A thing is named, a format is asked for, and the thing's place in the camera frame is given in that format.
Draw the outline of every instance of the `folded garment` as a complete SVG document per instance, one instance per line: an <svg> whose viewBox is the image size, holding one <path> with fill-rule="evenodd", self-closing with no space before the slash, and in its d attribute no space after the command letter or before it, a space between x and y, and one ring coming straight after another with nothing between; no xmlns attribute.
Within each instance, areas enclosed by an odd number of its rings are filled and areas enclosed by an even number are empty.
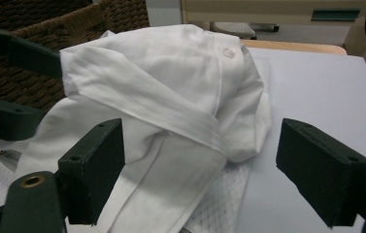
<svg viewBox="0 0 366 233"><path fill-rule="evenodd" d="M69 231L179 232L226 162L258 154L271 127L263 82L232 36L192 25L107 33L62 50L61 62L67 98L16 176L56 171L87 131L118 117L126 160L97 224Z"/></svg>

